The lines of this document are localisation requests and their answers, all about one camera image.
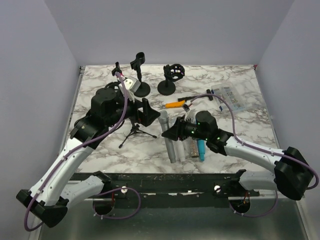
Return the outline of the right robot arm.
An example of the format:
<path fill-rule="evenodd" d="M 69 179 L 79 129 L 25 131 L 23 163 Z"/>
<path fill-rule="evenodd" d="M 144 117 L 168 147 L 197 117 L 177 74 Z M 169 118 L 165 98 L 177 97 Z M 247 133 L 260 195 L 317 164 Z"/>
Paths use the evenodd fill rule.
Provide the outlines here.
<path fill-rule="evenodd" d="M 206 110 L 197 112 L 194 121 L 189 120 L 187 114 L 178 117 L 162 136 L 172 141 L 204 140 L 216 154 L 240 158 L 265 169 L 239 171 L 237 179 L 230 183 L 230 191 L 236 196 L 252 190 L 270 190 L 299 201 L 305 191 L 312 188 L 312 179 L 319 181 L 296 148 L 269 148 L 240 139 L 235 133 L 218 128 L 216 119 Z"/>

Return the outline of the glitter silver-head microphone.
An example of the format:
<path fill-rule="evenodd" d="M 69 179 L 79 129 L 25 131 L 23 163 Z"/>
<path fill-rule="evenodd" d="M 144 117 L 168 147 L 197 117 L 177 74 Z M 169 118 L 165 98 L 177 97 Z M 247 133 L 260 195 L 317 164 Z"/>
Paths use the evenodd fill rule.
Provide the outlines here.
<path fill-rule="evenodd" d="M 199 150 L 197 141 L 193 138 L 189 139 L 189 148 L 190 148 L 190 157 L 191 158 L 198 158 L 199 157 Z"/>

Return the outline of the black tripod shock-mount stand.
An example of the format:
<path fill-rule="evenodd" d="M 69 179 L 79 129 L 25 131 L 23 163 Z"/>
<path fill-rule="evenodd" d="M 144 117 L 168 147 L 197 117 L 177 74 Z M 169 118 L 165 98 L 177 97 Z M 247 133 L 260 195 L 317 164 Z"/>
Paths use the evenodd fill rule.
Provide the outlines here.
<path fill-rule="evenodd" d="M 154 139 L 157 139 L 158 137 L 156 135 L 153 135 L 151 133 L 148 133 L 146 131 L 143 131 L 140 129 L 140 125 L 138 123 L 136 123 L 133 119 L 129 119 L 130 120 L 130 123 L 131 123 L 131 129 L 130 129 L 130 132 L 129 134 L 125 137 L 125 139 L 122 141 L 122 143 L 118 146 L 119 149 L 121 149 L 124 145 L 124 143 L 127 141 L 127 139 L 131 136 L 134 136 L 134 135 L 148 135 L 148 136 L 151 136 L 152 138 Z"/>

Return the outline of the round-base clip stand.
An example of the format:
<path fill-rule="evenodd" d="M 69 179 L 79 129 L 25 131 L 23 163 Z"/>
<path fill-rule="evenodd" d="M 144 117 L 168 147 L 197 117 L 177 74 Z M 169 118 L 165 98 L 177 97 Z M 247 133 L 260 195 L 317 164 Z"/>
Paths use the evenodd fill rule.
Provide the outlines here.
<path fill-rule="evenodd" d="M 141 71 L 141 65 L 144 64 L 146 61 L 145 59 L 145 53 L 144 52 L 138 52 L 135 56 L 135 60 L 130 62 L 131 69 L 136 71 L 137 79 L 140 82 L 140 86 L 134 93 L 136 97 L 144 98 L 148 96 L 151 92 L 151 88 L 148 83 L 142 81 L 142 71 Z"/>

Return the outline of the round-base shock-mount stand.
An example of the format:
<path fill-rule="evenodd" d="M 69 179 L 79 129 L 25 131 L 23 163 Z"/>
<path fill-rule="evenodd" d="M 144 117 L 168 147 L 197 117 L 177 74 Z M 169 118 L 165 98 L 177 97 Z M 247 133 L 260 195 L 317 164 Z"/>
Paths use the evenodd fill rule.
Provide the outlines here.
<path fill-rule="evenodd" d="M 165 80 L 157 85 L 157 91 L 163 96 L 170 96 L 176 91 L 175 82 L 185 76 L 185 68 L 178 63 L 167 64 L 163 67 L 163 75 Z"/>

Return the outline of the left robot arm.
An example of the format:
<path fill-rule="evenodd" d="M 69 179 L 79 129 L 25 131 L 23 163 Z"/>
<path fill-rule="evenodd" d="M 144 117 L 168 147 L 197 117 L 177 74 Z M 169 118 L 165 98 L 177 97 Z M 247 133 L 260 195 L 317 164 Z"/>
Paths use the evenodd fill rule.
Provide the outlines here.
<path fill-rule="evenodd" d="M 55 227 L 68 210 L 92 197 L 107 197 L 111 185 L 102 173 L 67 188 L 66 185 L 80 164 L 124 120 L 148 127 L 160 113 L 146 98 L 125 98 L 120 90 L 103 87 L 91 99 L 87 114 L 77 120 L 65 146 L 44 176 L 30 189 L 22 189 L 16 198 L 49 228 Z"/>

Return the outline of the blue toy microphone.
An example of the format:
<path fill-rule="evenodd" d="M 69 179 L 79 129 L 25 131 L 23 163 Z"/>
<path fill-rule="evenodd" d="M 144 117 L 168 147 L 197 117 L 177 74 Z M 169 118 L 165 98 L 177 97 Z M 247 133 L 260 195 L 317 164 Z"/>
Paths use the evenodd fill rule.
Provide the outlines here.
<path fill-rule="evenodd" d="M 205 141 L 202 139 L 197 140 L 197 148 L 198 148 L 199 159 L 201 162 L 204 162 L 205 154 L 206 154 Z"/>

